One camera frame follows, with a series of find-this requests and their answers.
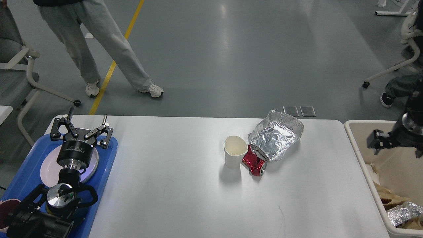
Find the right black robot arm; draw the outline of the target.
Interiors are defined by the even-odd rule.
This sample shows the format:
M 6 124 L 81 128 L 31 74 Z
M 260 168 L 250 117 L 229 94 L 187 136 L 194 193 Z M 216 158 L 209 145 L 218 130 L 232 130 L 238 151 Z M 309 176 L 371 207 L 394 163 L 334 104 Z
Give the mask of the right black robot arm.
M 405 112 L 398 118 L 390 132 L 373 130 L 366 143 L 367 148 L 372 149 L 375 155 L 378 155 L 382 149 L 412 147 L 416 149 L 416 158 L 421 158 L 423 152 L 422 91 L 412 92 L 406 102 Z

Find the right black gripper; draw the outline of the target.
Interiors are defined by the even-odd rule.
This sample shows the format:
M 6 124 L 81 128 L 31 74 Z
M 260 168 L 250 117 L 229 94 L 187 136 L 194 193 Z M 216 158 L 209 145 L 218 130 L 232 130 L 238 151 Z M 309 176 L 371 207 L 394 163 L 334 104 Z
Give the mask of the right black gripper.
M 373 150 L 374 155 L 378 155 L 383 149 L 413 147 L 416 149 L 415 157 L 420 159 L 423 156 L 422 124 L 415 122 L 410 112 L 405 112 L 394 124 L 391 132 L 373 130 L 367 137 L 366 144 L 367 148 Z

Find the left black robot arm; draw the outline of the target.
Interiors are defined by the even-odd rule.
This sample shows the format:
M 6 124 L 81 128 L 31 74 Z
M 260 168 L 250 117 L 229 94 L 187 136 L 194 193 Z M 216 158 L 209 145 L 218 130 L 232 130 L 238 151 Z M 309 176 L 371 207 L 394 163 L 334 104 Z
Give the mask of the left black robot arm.
M 117 141 L 107 115 L 95 129 L 76 128 L 67 115 L 55 118 L 51 132 L 38 139 L 2 197 L 2 236 L 83 238 L 89 235 Z

